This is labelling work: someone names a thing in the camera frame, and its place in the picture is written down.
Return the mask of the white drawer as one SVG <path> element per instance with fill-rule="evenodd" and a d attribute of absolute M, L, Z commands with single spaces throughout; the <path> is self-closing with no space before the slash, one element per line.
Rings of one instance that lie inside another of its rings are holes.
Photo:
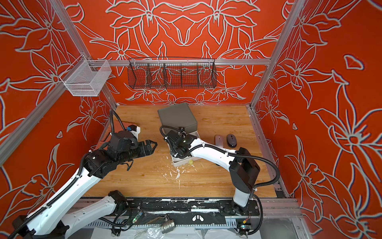
<path fill-rule="evenodd" d="M 187 134 L 184 134 L 184 133 L 179 133 L 176 130 L 170 130 L 169 132 L 177 132 L 179 135 L 187 135 Z M 191 134 L 191 135 L 194 136 L 194 140 L 198 138 L 198 136 L 195 135 L 195 134 Z M 195 156 L 192 156 L 192 155 L 190 155 L 188 157 L 184 157 L 184 158 L 173 157 L 173 156 L 171 156 L 171 157 L 172 157 L 173 165 L 176 166 L 176 167 L 181 166 L 183 164 L 189 163 L 189 160 L 199 160 L 200 159 L 200 157 L 195 157 Z"/>

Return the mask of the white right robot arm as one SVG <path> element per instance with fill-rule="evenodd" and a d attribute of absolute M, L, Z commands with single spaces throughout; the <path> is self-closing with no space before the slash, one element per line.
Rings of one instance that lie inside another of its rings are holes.
<path fill-rule="evenodd" d="M 273 185 L 280 179 L 280 170 L 275 163 L 263 157 L 251 155 L 245 148 L 231 150 L 218 147 L 167 125 L 160 126 L 160 133 L 168 144 L 173 157 L 178 159 L 189 156 L 199 157 L 227 170 L 235 187 L 233 204 L 240 208 L 247 207 L 248 201 L 254 196 L 254 191 L 257 188 Z M 257 161 L 273 168 L 275 171 L 273 179 L 262 183 L 257 182 L 261 171 Z"/>

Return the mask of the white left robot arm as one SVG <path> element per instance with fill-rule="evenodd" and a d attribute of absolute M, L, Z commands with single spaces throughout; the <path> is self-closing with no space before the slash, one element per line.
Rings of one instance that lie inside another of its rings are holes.
<path fill-rule="evenodd" d="M 110 139 L 98 149 L 86 153 L 76 173 L 46 203 L 27 216 L 18 216 L 13 221 L 14 231 L 8 236 L 10 239 L 16 236 L 24 239 L 66 239 L 97 219 L 127 210 L 125 197 L 115 190 L 97 203 L 68 214 L 87 191 L 119 165 L 131 167 L 133 160 L 154 153 L 156 142 L 138 140 L 140 127 L 132 124 L 116 132 L 113 119 L 118 117 L 114 110 L 110 110 Z"/>

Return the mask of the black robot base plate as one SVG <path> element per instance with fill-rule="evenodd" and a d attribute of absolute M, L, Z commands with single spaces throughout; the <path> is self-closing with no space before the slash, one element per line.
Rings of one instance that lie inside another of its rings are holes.
<path fill-rule="evenodd" d="M 242 225 L 255 228 L 260 220 L 257 201 L 250 200 L 245 208 L 231 198 L 128 198 L 132 218 L 142 212 L 135 228 L 156 227 L 172 220 L 176 227 L 196 229 L 234 229 Z"/>

